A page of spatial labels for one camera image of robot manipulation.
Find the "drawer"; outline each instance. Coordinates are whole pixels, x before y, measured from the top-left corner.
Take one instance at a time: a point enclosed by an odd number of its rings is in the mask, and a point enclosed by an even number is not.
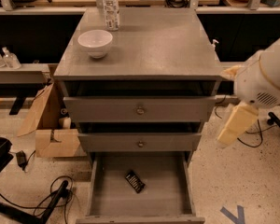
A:
[[[192,151],[199,123],[94,123],[78,138],[86,152]]]
[[[192,151],[199,133],[96,133],[78,136],[85,152],[105,151]]]
[[[131,170],[146,184],[140,193],[125,179]],[[77,223],[204,223],[182,152],[97,153],[87,212]]]
[[[65,97],[64,103],[73,122],[206,122],[215,97]]]

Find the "gray cabinet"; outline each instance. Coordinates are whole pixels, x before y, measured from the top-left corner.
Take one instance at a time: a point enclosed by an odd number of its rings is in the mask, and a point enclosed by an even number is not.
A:
[[[54,75],[92,167],[77,223],[204,223],[188,165],[215,104],[217,56],[191,9],[129,7],[120,16],[111,51],[94,60],[77,45],[81,33],[104,29],[102,11],[89,9]],[[140,193],[125,179],[130,170],[146,184]]]

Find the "white bowl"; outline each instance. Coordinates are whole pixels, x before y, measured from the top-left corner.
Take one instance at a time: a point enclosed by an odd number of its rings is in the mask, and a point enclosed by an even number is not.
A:
[[[112,45],[113,36],[105,30],[91,30],[77,39],[81,49],[93,58],[106,56]]]

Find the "black chair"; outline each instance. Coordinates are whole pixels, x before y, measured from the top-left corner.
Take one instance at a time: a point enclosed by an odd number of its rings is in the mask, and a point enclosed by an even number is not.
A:
[[[6,138],[0,137],[0,172],[8,165],[8,163],[13,159],[13,156],[8,153],[10,151],[11,143]],[[56,207],[58,201],[63,197],[66,198],[69,194],[69,190],[66,189],[68,181],[64,180],[59,186],[58,190],[54,192],[52,200],[50,201],[48,207],[44,211],[41,217],[35,217],[33,215],[27,214],[17,208],[10,205],[0,203],[0,213],[12,218],[22,224],[45,224],[49,219],[49,216]]]
[[[273,125],[274,123],[280,127],[280,119],[273,113],[269,112],[268,124]]]

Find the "open drawer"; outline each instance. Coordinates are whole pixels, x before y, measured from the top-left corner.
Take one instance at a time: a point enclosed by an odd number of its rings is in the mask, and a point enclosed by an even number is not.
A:
[[[145,187],[125,179],[133,170]],[[195,216],[183,152],[96,153],[88,214],[77,223],[204,223]]]

